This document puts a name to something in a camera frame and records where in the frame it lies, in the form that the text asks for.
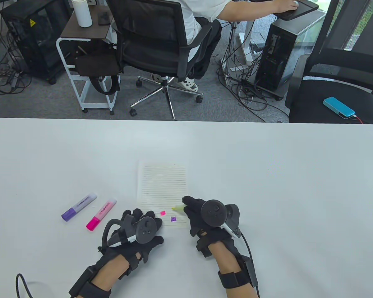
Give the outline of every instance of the lined paper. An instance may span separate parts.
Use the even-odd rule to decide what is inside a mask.
[[[155,212],[167,227],[189,227],[185,213],[171,210],[187,195],[187,169],[175,164],[143,164],[138,169],[138,204],[145,213]]]

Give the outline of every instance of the power bank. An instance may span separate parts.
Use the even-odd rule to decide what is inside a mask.
[[[339,101],[337,98],[329,97],[323,101],[323,104],[330,108],[333,112],[339,115],[343,119],[351,118],[355,115],[355,111],[348,108],[345,104]]]

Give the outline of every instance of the computer tower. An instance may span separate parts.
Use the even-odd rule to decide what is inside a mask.
[[[291,21],[278,19],[271,24],[255,78],[258,88],[276,92],[285,84],[299,57],[312,52],[325,16],[326,13],[316,10]]]
[[[55,75],[63,69],[56,41],[71,16],[69,4],[64,0],[20,0],[0,13],[25,61],[25,69],[20,71],[54,84]],[[66,55],[71,45],[62,49]]]

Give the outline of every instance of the person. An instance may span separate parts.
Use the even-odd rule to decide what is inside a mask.
[[[242,268],[238,262],[238,258],[241,255],[233,245],[231,235],[222,228],[208,226],[201,217],[200,210],[205,201],[194,199],[190,196],[184,197],[182,201],[186,205],[184,212],[190,220],[191,236],[194,237],[197,235],[199,241],[203,239],[208,244],[207,247],[202,248],[204,256],[209,256],[211,254],[214,256],[219,268],[219,274],[240,273]],[[124,212],[122,220],[126,214],[131,214],[130,210]],[[139,220],[143,216],[151,216],[155,219],[158,230],[160,229],[162,221],[155,218],[152,211],[149,211],[145,215],[142,214],[141,210],[136,209],[132,213],[132,216],[136,220]],[[102,295],[105,296],[105,294],[107,294],[107,296],[110,295],[111,288],[116,281],[125,275],[129,275],[131,271],[138,266],[141,260],[144,260],[144,263],[146,263],[151,250],[163,242],[164,240],[161,236],[155,236],[146,244],[140,244],[134,241],[132,243],[128,242],[122,244],[116,248],[107,247],[104,251],[99,247],[100,251],[103,253],[103,257],[96,264],[100,270],[90,282],[90,296],[91,291],[98,291],[95,292],[98,297],[102,297]],[[258,294],[250,284],[249,279],[242,285],[226,288],[225,291],[228,298],[258,298]],[[86,295],[80,292],[77,298],[85,298],[85,296]]]
[[[221,39],[222,27],[217,20],[228,22],[253,21],[270,14],[296,10],[298,3],[293,0],[272,0],[264,2],[232,1],[232,0],[171,0],[179,2],[184,17],[186,40],[191,44],[198,35],[202,26],[213,23],[213,29],[208,38],[205,55],[201,61],[195,63],[193,71],[185,81],[178,84],[185,89],[198,91],[195,79],[201,79],[210,64],[211,56]],[[198,51],[198,47],[189,53],[190,61]],[[160,81],[160,77],[152,75],[152,79]]]

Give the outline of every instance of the mouse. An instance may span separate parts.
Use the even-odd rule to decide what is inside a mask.
[[[109,19],[109,13],[107,11],[101,12],[98,14],[98,25],[105,26],[111,24]]]

